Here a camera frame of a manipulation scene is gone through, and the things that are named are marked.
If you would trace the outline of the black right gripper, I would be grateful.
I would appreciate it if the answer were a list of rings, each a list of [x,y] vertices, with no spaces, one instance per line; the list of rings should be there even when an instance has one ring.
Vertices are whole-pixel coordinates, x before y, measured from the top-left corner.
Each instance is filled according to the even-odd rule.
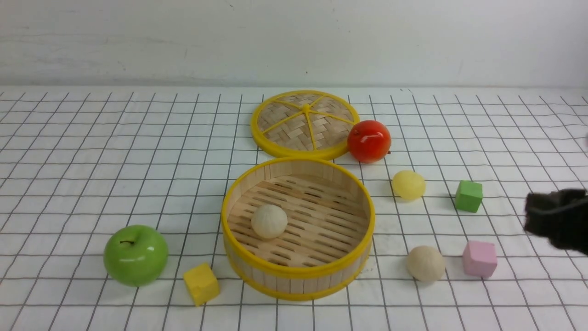
[[[529,192],[524,230],[546,238],[552,247],[588,253],[587,190],[566,188],[550,193]]]

